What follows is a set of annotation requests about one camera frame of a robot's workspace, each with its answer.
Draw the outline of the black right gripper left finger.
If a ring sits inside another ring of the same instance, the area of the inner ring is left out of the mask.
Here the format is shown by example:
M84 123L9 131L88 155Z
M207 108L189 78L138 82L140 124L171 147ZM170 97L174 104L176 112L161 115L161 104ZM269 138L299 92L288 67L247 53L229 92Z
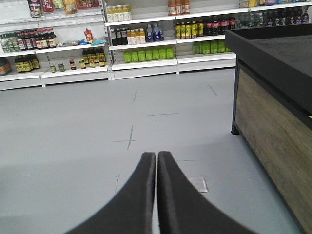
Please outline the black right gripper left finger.
M156 155L144 152L120 191L98 212L68 234L151 234Z

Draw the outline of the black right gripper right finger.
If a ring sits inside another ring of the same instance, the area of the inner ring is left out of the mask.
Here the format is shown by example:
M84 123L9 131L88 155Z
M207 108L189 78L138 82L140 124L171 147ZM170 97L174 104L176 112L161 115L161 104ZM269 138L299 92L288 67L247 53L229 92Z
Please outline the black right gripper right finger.
M158 154L157 206L162 234L253 233L202 196L168 151Z

